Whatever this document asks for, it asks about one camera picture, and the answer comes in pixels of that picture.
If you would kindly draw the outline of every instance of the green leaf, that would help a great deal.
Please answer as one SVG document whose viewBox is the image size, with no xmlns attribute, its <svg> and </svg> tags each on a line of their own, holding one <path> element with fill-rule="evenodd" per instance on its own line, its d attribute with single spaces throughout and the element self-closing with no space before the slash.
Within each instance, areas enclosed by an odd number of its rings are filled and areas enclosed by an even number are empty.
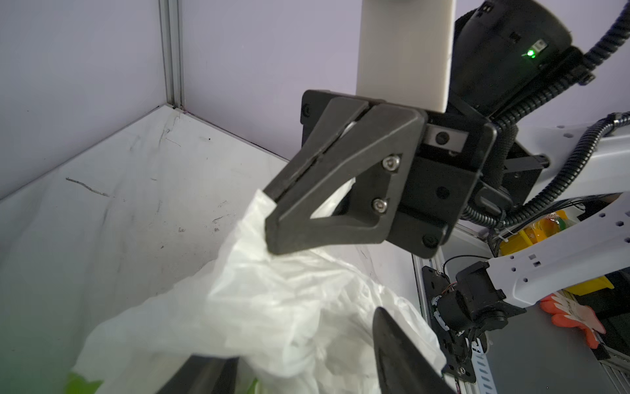
<svg viewBox="0 0 630 394">
<path fill-rule="evenodd" d="M 88 382 L 83 376 L 70 372 L 66 383 L 66 394 L 94 394 L 102 384 L 102 380 Z"/>
</svg>

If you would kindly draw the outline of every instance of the yellow object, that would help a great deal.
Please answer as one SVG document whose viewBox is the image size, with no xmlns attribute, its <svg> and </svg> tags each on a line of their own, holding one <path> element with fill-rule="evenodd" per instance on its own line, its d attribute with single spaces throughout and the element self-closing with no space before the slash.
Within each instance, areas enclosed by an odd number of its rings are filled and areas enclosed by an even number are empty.
<svg viewBox="0 0 630 394">
<path fill-rule="evenodd" d="M 524 230 L 519 231 L 513 236 L 509 237 L 507 241 L 501 242 L 499 249 L 504 256 L 516 253 L 519 250 L 523 250 L 528 246 L 532 246 L 534 242 L 527 236 Z"/>
<path fill-rule="evenodd" d="M 557 234 L 566 229 L 568 224 L 569 219 L 566 217 L 566 213 L 564 211 L 558 211 L 547 215 L 546 217 L 520 230 L 507 240 L 501 242 L 501 246 L 499 246 L 501 254 L 504 256 L 511 255 L 532 246 L 534 243 L 546 240 L 553 234 Z M 576 296 L 583 296 L 584 294 L 592 293 L 605 288 L 614 289 L 615 287 L 612 283 L 610 283 L 608 278 L 600 276 L 599 278 L 567 287 L 564 290 L 567 290 Z"/>
<path fill-rule="evenodd" d="M 567 287 L 564 290 L 567 290 L 569 293 L 573 293 L 576 296 L 583 296 L 584 294 L 592 293 L 594 291 L 605 288 L 614 289 L 615 286 L 610 283 L 608 278 L 606 278 L 605 276 L 600 276 L 599 278 L 591 279 L 590 281 Z"/>
<path fill-rule="evenodd" d="M 499 249 L 504 256 L 516 253 L 566 229 L 567 221 L 564 211 L 547 215 L 509 237 L 507 241 L 501 242 Z"/>
</svg>

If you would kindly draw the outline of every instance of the white wall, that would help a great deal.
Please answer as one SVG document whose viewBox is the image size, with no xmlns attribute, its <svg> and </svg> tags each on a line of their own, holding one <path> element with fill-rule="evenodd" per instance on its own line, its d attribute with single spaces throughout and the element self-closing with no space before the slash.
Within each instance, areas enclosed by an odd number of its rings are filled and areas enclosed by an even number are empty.
<svg viewBox="0 0 630 394">
<path fill-rule="evenodd" d="M 483 0 L 460 0 L 456 17 L 477 8 Z M 571 32 L 573 45 L 588 51 L 610 28 L 625 0 L 539 0 Z M 593 123 L 611 112 L 630 110 L 630 43 L 598 67 L 596 78 L 586 86 L 576 85 L 519 122 L 527 126 L 554 127 Z"/>
<path fill-rule="evenodd" d="M 355 92 L 361 0 L 183 0 L 185 108 L 285 158 L 307 89 Z"/>
<path fill-rule="evenodd" d="M 0 198 L 166 102 L 158 0 L 0 2 Z"/>
</svg>

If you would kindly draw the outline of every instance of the orange glove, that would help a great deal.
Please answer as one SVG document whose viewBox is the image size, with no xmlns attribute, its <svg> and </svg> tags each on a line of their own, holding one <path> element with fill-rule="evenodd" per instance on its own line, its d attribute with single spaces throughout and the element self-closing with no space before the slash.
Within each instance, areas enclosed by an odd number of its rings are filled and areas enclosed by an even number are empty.
<svg viewBox="0 0 630 394">
<path fill-rule="evenodd" d="M 595 332 L 605 334 L 606 329 L 589 306 L 578 304 L 556 292 L 541 300 L 541 308 L 552 314 L 551 322 L 558 327 L 578 327 L 587 337 L 588 347 L 596 349 L 599 341 Z"/>
</svg>

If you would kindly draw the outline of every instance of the white plastic bag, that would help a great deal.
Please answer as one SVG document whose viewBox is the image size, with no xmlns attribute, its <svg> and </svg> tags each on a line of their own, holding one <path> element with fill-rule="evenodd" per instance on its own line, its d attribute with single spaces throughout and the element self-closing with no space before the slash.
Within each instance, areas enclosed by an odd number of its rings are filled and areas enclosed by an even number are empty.
<svg viewBox="0 0 630 394">
<path fill-rule="evenodd" d="M 347 188 L 318 216 L 329 216 Z M 153 394 L 198 354 L 240 356 L 269 393 L 379 393 L 377 306 L 441 370 L 437 338 L 409 301 L 323 248 L 269 254 L 264 225 L 274 208 L 257 191 L 214 263 L 98 325 L 72 369 L 74 384 Z"/>
</svg>

